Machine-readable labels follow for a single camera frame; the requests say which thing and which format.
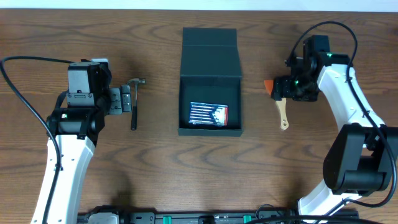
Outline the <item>orange scraper wooden handle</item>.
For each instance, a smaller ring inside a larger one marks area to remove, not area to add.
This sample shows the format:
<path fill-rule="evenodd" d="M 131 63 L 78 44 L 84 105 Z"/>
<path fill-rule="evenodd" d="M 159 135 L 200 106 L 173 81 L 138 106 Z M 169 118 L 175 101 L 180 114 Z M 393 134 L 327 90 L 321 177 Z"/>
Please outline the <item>orange scraper wooden handle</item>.
<path fill-rule="evenodd" d="M 276 100 L 274 99 L 273 97 L 273 91 L 275 90 L 274 80 L 264 80 L 264 86 L 270 97 L 275 101 L 275 105 L 280 115 L 280 128 L 281 130 L 285 131 L 289 127 L 289 122 L 286 113 L 287 100 L 285 98 L 276 99 Z"/>

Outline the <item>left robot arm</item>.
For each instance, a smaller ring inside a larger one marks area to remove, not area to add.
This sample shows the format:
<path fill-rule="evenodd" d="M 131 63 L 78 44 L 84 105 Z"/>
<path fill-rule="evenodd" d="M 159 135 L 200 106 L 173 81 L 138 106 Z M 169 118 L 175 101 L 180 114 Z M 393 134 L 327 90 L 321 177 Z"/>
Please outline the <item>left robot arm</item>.
<path fill-rule="evenodd" d="M 68 67 L 68 89 L 59 94 L 47 118 L 54 135 L 32 223 L 76 223 L 86 170 L 107 115 L 132 113 L 129 85 L 111 88 L 106 58 Z"/>

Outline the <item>screwdriver set blister pack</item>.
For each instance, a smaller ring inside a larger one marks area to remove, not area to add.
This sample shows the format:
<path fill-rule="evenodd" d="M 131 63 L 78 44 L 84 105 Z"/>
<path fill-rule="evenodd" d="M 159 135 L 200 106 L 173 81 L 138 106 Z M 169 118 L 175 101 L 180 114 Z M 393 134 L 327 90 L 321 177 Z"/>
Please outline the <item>screwdriver set blister pack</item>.
<path fill-rule="evenodd" d="M 228 124 L 228 106 L 209 103 L 190 103 L 190 124 L 226 126 Z"/>

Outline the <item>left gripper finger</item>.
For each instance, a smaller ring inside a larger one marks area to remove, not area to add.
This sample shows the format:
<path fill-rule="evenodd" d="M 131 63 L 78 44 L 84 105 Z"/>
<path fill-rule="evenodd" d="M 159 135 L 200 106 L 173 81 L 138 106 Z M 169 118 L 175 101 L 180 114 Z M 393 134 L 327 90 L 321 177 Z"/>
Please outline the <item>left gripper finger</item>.
<path fill-rule="evenodd" d="M 131 112 L 131 88 L 129 85 L 121 85 L 121 103 L 123 113 Z"/>
<path fill-rule="evenodd" d="M 121 102 L 121 91 L 119 88 L 110 88 L 109 96 L 111 105 L 109 108 L 109 115 L 120 115 L 122 114 L 122 102 Z"/>

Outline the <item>black handled claw hammer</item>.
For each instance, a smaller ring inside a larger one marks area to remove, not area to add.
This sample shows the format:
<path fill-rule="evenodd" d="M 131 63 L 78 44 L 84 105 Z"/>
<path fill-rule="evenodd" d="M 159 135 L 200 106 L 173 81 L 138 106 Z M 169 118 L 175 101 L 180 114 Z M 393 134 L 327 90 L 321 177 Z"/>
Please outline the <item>black handled claw hammer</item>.
<path fill-rule="evenodd" d="M 134 85 L 134 98 L 132 103 L 132 118 L 131 118 L 131 130 L 135 131 L 137 129 L 137 94 L 139 85 L 145 85 L 145 78 L 133 78 L 126 83 L 127 85 Z"/>

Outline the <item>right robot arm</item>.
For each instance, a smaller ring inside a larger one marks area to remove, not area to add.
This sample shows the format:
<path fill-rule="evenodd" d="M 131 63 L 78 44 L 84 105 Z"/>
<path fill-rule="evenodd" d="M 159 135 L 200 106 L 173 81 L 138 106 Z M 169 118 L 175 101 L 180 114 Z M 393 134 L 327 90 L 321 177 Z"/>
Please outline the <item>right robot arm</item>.
<path fill-rule="evenodd" d="M 385 205 L 397 186 L 397 128 L 386 126 L 361 91 L 348 55 L 326 50 L 306 51 L 286 62 L 290 75 L 265 80 L 264 86 L 288 126 L 286 101 L 313 102 L 326 96 L 338 135 L 323 162 L 323 180 L 298 200 L 301 216 L 333 215 L 348 203 L 389 189 L 377 203 Z"/>

